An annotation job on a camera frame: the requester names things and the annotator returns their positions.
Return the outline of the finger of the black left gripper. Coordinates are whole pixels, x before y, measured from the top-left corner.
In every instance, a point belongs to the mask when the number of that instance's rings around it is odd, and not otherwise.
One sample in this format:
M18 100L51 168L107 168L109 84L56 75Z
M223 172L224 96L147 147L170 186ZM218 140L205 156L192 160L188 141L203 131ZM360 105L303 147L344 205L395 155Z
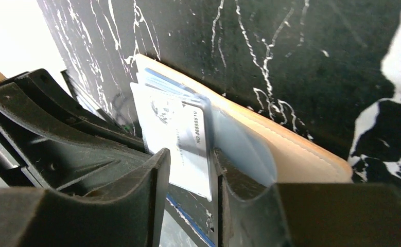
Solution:
M82 196L148 159L138 138L84 109L46 70L0 80L0 188Z

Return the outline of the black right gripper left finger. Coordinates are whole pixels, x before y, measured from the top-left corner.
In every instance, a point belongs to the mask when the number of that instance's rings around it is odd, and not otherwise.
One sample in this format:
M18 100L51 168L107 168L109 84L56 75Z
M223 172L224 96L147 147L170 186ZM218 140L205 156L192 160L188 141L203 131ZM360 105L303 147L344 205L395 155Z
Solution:
M164 148L83 197L0 188L0 246L158 246L169 172Z

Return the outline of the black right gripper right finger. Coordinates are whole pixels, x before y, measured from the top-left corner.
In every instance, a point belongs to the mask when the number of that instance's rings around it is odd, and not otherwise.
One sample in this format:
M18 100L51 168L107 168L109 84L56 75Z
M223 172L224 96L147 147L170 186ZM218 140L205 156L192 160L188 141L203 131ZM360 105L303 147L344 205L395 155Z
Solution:
M216 246L401 246L401 193L391 186L264 186L221 150L212 159Z

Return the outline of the beige leather card holder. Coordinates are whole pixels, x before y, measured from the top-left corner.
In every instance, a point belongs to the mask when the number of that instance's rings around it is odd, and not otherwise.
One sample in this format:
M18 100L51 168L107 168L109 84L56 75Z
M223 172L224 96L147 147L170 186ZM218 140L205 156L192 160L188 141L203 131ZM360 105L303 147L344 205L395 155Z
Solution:
M134 60L133 83L189 99L203 109L212 199L214 148L265 186L351 182L352 170L344 159L152 58L138 54Z

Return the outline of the white VIP diamond card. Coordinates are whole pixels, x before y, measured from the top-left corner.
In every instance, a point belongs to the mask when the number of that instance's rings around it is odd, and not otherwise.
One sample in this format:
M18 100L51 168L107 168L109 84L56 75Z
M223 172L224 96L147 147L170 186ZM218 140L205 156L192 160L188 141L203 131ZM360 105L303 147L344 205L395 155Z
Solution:
M146 149L170 150L172 185L212 199L203 109L178 96L130 84Z

